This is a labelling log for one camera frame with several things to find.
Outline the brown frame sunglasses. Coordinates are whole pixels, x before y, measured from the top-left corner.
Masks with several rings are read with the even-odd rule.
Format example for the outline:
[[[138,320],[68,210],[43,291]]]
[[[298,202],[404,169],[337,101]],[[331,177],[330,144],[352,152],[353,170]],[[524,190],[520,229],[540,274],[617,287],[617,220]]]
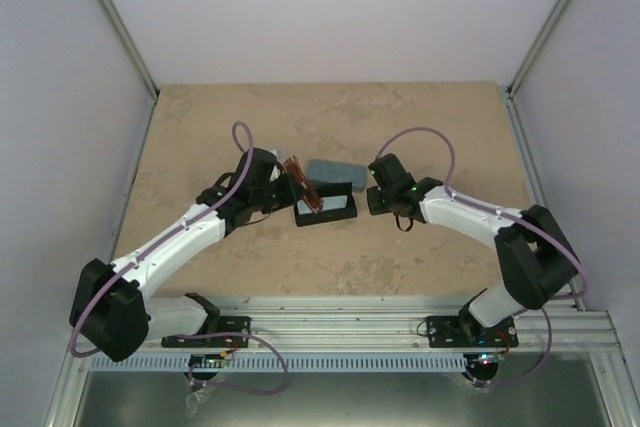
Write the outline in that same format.
[[[306,204],[312,213],[321,212],[324,206],[323,199],[317,193],[311,181],[305,176],[297,157],[295,155],[289,156],[284,161],[283,168],[292,177],[294,182],[293,189],[298,198]]]

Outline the blue-grey glasses case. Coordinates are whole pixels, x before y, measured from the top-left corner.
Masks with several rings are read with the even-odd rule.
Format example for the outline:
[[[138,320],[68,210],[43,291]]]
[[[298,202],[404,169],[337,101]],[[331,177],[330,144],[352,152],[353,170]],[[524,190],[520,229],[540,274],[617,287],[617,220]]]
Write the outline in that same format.
[[[315,185],[350,183],[354,192],[362,192],[367,185],[367,168],[362,165],[311,159],[307,178]]]

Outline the black glasses case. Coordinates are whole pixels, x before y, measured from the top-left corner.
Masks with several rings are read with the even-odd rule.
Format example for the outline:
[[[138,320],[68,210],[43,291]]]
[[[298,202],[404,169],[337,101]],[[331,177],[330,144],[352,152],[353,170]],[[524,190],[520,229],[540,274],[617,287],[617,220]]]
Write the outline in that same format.
[[[294,219],[297,227],[350,220],[357,217],[357,207],[351,182],[320,185],[316,193],[323,201],[322,208],[314,212],[301,198],[294,204]]]

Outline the light blue cloth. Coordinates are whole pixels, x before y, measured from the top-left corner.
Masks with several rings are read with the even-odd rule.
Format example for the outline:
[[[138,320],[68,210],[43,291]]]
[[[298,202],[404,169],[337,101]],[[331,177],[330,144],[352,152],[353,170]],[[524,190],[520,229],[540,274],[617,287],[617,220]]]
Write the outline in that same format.
[[[311,215],[343,209],[347,206],[348,197],[346,195],[322,197],[321,201],[321,209],[319,211],[314,211],[304,200],[299,200],[296,204],[298,213],[300,215]]]

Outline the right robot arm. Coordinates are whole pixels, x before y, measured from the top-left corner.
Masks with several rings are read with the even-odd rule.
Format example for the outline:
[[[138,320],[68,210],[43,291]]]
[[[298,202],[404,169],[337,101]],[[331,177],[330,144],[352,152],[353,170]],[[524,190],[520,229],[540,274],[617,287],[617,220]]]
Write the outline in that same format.
[[[369,166],[376,184],[367,190],[371,215],[445,227],[494,250],[501,278],[455,315],[431,315],[425,337],[432,348],[517,345],[514,315],[539,310],[579,273],[578,259],[551,212],[534,205],[502,209],[467,199],[443,182],[417,181],[393,154]]]

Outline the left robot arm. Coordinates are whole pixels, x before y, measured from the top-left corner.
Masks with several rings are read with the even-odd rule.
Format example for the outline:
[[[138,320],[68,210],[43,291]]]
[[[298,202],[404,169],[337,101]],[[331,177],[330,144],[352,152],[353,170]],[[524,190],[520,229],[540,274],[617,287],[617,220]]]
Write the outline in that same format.
[[[244,153],[233,173],[204,190],[172,225],[138,249],[109,263],[94,259],[80,274],[72,303],[69,351],[122,361],[145,342],[174,337],[197,346],[213,343],[225,324],[220,310],[197,293],[157,299],[159,287],[193,257],[251,222],[294,204],[290,179],[275,150]]]

